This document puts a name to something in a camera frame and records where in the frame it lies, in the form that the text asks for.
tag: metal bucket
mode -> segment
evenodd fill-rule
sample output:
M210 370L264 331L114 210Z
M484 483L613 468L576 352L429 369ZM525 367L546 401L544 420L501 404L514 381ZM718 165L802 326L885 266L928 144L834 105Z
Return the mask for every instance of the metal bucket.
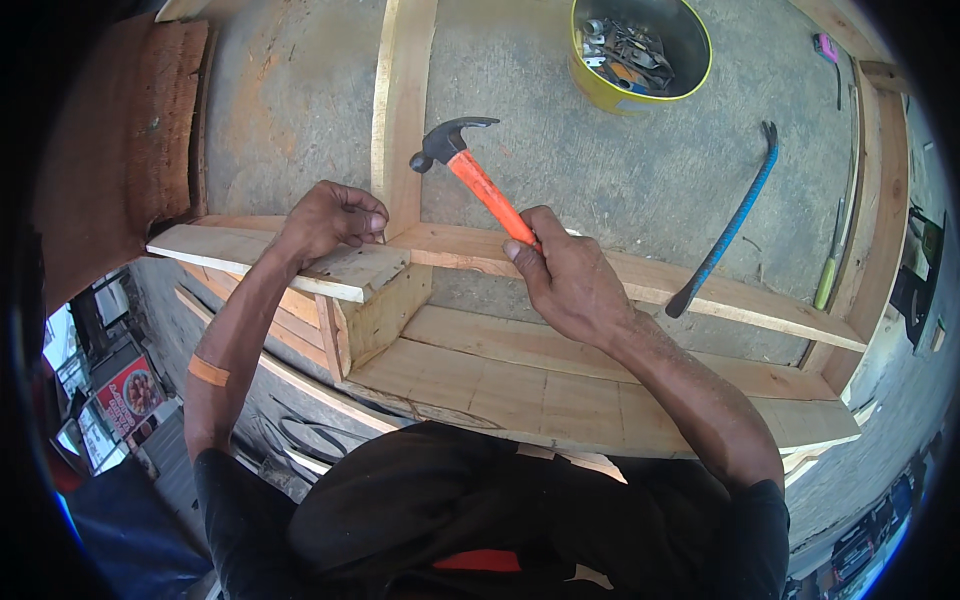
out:
M666 88L666 96L648 96L623 89L587 66L576 32L583 31L587 20L592 18L610 18L660 35L664 54L676 73ZM686 98L704 84L713 62L707 28L700 15L684 0L574 0L569 33L567 68L573 83L596 107L621 116L636 115Z

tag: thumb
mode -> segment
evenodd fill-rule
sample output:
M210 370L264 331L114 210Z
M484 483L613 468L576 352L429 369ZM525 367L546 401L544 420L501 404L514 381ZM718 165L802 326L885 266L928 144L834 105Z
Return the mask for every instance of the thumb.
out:
M344 223L346 236L376 233L387 226L387 220L383 215L362 208L357 208L353 212L344 211Z
M503 252L514 262L514 266L527 282L530 296L540 296L550 291L552 277L546 268L546 261L533 246L527 246L517 240L503 243Z

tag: poster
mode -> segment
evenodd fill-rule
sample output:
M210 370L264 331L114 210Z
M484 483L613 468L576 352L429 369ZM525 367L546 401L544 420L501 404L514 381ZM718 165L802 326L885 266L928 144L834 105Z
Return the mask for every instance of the poster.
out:
M127 438L154 412L163 396L141 355L97 392L97 400L120 437Z

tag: nail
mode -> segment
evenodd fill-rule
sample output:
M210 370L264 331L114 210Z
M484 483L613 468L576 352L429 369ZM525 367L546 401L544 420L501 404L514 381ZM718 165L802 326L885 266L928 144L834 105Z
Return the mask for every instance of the nail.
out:
M520 243L517 240L507 240L503 243L503 253L507 255L507 258L513 260L518 254L520 254Z

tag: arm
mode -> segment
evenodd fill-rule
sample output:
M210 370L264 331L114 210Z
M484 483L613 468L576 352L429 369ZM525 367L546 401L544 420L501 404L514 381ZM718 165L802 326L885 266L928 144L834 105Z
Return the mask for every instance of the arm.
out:
M633 373L728 490L772 479L782 491L780 453L750 400L677 346L653 317L634 310L595 240L568 235L546 206L521 216L542 242L543 256L517 240L508 240L504 252L537 312Z
M243 409L263 341L297 272L340 243L372 243L389 218L369 193L326 180L297 203L194 351L183 398L183 434L191 462L211 447L229 454L230 432ZM206 367L195 368L197 359Z

